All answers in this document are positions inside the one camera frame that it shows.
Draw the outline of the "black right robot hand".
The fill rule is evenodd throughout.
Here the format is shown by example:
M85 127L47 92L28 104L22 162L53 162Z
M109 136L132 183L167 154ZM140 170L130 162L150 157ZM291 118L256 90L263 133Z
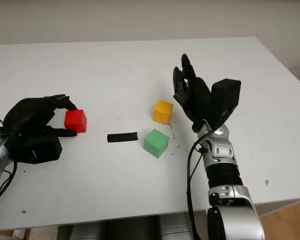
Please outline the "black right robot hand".
M173 98L180 104L186 116L193 122L192 130L198 133L207 119L211 92L184 53L181 56L182 69L173 69Z

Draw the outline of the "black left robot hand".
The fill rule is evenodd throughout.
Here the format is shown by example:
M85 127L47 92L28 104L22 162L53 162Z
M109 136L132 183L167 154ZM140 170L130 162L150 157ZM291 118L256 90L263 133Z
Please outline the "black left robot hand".
M65 94L24 98L7 113L2 127L11 134L27 137L55 135L57 137L75 137L74 130L53 128L48 125L56 109L76 110L77 107Z

